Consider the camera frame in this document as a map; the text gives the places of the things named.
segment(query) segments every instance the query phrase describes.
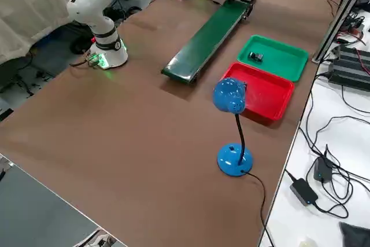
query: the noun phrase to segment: red tray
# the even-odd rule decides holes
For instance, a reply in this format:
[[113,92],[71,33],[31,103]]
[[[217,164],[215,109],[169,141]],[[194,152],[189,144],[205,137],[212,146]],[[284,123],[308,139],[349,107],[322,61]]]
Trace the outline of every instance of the red tray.
[[244,116],[263,124],[280,120],[294,90],[294,83],[269,72],[235,62],[222,77],[247,83]]

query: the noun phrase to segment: lamp head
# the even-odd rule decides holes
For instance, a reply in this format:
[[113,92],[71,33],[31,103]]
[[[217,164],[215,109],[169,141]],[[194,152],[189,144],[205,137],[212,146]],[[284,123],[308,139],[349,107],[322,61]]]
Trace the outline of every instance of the lamp head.
[[246,106],[246,86],[235,78],[220,80],[213,90],[213,104],[223,112],[242,113]]

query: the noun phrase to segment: brown table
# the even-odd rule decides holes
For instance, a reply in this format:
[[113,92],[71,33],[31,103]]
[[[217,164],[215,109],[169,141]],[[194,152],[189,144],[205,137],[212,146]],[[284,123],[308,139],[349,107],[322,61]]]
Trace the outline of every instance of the brown table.
[[[261,187],[218,169],[218,150],[239,137],[212,89],[250,35],[313,53],[331,18],[325,0],[258,0],[196,85],[161,75],[216,9],[158,0],[130,17],[119,28],[127,65],[64,71],[0,125],[0,152],[128,246],[255,246]],[[315,71],[308,62],[279,123],[242,118],[265,212]]]

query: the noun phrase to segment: table surface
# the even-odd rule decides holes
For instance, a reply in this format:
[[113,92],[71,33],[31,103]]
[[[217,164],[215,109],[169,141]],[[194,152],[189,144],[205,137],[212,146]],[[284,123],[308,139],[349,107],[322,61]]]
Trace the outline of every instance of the table surface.
[[[216,9],[206,0],[158,0],[130,17],[119,28],[128,63],[64,71],[1,123],[0,152],[129,246],[256,246],[261,188],[218,169],[218,150],[239,137],[212,90],[250,35],[312,54],[330,14],[325,0],[258,0],[197,84],[161,75]],[[265,212],[315,71],[307,63],[280,122],[241,120],[252,173],[267,188]]]
[[[351,47],[370,51],[370,32],[368,31],[370,28],[370,13],[361,12],[358,16],[365,16],[363,41],[366,43],[366,46],[358,42],[351,45]],[[343,36],[343,39],[347,39],[350,42],[355,40],[350,36]],[[333,43],[330,50],[335,46],[337,44]],[[334,58],[334,55],[330,54],[328,58]],[[323,64],[320,66],[319,73],[327,71],[328,65]],[[316,131],[325,126],[333,116],[349,115],[370,121],[369,114],[356,112],[349,108],[342,100],[341,87],[328,83],[326,78],[319,78],[315,81],[312,87],[312,94],[314,107],[308,125],[311,138],[314,138]],[[345,99],[358,109],[370,111],[369,92],[345,87]],[[306,118],[311,106],[312,102],[310,100],[305,108],[301,122],[303,130],[305,130]],[[316,145],[323,152],[325,145],[328,144],[330,151],[341,162],[341,166],[344,169],[370,179],[368,171],[370,167],[368,155],[369,132],[370,127],[359,121],[352,119],[333,120],[330,126],[320,133]],[[296,178],[304,178],[316,157],[310,151],[302,133],[298,132],[286,168]],[[312,176],[313,172],[309,175],[308,181],[319,196],[318,205],[323,209],[329,209],[335,203],[330,200],[321,184],[315,181]],[[344,185],[342,180],[336,178],[334,184],[338,194],[344,196],[345,187],[341,186]],[[364,184],[368,187],[370,186],[367,182],[364,182]],[[293,192],[291,192],[290,185],[291,179],[284,173],[267,223],[275,246],[297,247],[299,242],[306,238],[314,240],[318,247],[342,246],[343,239],[339,229],[339,222],[370,228],[370,212],[367,206],[364,205],[369,198],[369,194],[358,183],[353,182],[354,193],[351,200],[346,204],[346,208],[349,211],[347,219],[338,219],[330,215],[324,215],[312,206],[303,207],[295,195],[293,195]],[[327,185],[326,188],[333,194],[331,186]],[[334,209],[333,213],[345,214],[342,208]],[[260,247],[269,246],[267,235],[264,235]]]

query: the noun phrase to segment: lamp base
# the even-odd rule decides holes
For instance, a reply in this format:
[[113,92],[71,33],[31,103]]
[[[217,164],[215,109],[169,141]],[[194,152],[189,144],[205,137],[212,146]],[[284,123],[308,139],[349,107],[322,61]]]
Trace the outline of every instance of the lamp base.
[[217,164],[221,171],[229,176],[243,176],[252,168],[253,158],[248,149],[244,150],[242,163],[238,165],[242,145],[238,143],[223,146],[217,155]]

